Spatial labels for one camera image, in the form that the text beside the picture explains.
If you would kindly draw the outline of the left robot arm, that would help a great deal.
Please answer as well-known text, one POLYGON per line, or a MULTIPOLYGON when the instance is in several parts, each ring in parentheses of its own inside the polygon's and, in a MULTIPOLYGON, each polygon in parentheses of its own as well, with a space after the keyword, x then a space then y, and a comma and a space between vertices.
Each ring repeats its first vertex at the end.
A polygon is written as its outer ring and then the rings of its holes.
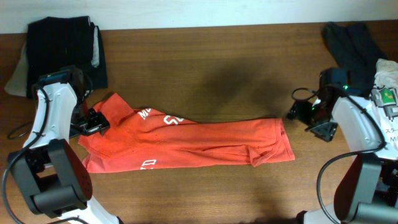
POLYGON ((2 178, 12 175, 28 208, 54 223, 120 223, 93 196, 90 175, 69 145, 78 98, 71 84, 35 85, 38 105, 22 149, 9 156, 2 178))

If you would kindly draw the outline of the orange red t-shirt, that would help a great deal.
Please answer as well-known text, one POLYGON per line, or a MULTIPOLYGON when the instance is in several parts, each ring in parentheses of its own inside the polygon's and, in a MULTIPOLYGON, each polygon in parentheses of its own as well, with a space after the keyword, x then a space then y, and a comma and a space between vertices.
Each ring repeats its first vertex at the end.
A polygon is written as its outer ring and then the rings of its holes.
POLYGON ((295 159, 279 118, 197 123, 153 108, 133 109, 118 94, 95 105, 110 123, 81 136, 89 173, 251 165, 295 159))

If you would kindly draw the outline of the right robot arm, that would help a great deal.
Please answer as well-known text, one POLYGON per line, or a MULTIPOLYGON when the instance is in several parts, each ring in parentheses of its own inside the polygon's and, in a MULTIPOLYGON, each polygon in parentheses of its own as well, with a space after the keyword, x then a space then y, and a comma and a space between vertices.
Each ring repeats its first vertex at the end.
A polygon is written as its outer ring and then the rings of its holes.
POLYGON ((302 211, 299 223, 397 223, 397 102, 376 94, 322 96, 314 103, 295 100, 288 113, 308 126, 316 137, 330 142, 341 128, 350 151, 327 161, 317 177, 320 209, 302 211), (333 202, 325 205, 321 181, 332 163, 353 157, 333 202))

